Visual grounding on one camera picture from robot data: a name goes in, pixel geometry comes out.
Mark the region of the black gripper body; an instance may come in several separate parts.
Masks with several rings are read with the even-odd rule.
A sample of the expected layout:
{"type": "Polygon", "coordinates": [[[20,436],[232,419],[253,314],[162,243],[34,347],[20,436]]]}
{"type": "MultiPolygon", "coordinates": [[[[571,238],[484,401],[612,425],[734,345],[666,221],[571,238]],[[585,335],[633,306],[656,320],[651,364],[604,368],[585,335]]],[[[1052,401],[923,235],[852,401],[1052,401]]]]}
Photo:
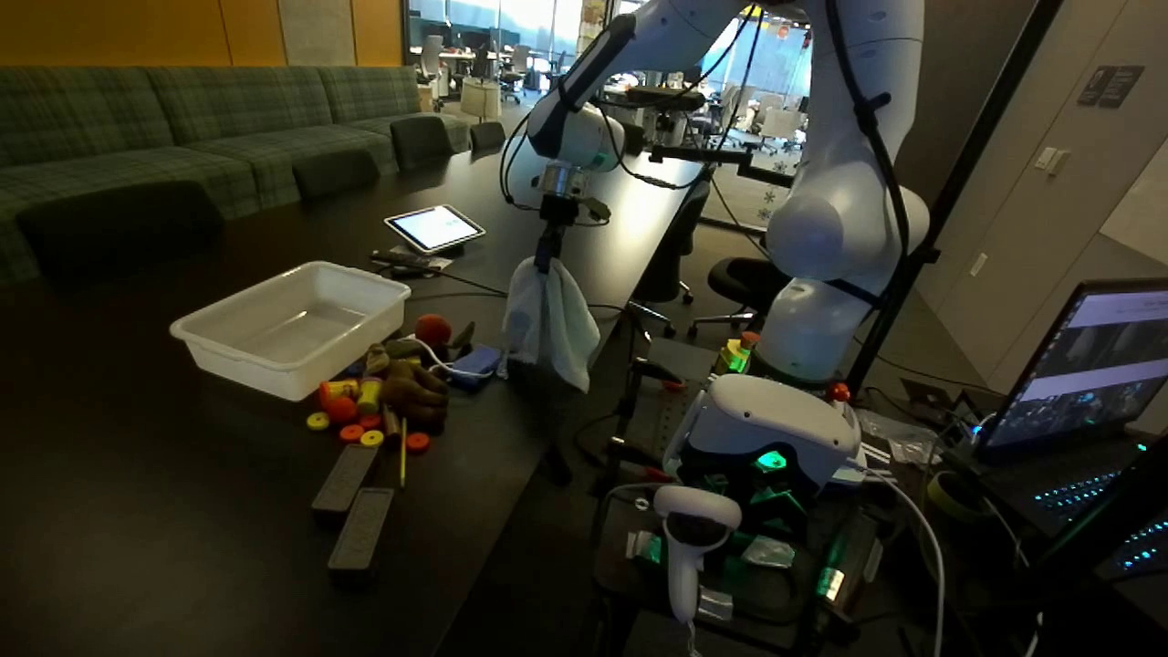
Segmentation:
{"type": "Polygon", "coordinates": [[[550,262],[563,257],[563,238],[576,223],[582,201],[548,195],[540,201],[540,243],[537,243],[537,269],[548,274],[550,262]]]}

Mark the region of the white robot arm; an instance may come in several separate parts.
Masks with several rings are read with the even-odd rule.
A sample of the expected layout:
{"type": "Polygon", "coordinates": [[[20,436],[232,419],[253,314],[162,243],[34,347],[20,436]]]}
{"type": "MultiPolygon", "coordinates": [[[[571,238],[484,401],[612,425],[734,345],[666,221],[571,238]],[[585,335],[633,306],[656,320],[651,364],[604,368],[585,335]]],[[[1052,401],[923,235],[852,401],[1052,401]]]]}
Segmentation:
{"type": "MultiPolygon", "coordinates": [[[[505,148],[500,195],[545,201],[554,171],[622,165],[622,125],[593,94],[612,73],[695,70],[748,0],[647,0],[617,15],[505,148]]],[[[786,284],[757,353],[792,379],[844,374],[852,340],[931,227],[896,160],[917,125],[927,0],[779,0],[812,31],[812,134],[787,201],[768,223],[786,284]]]]}

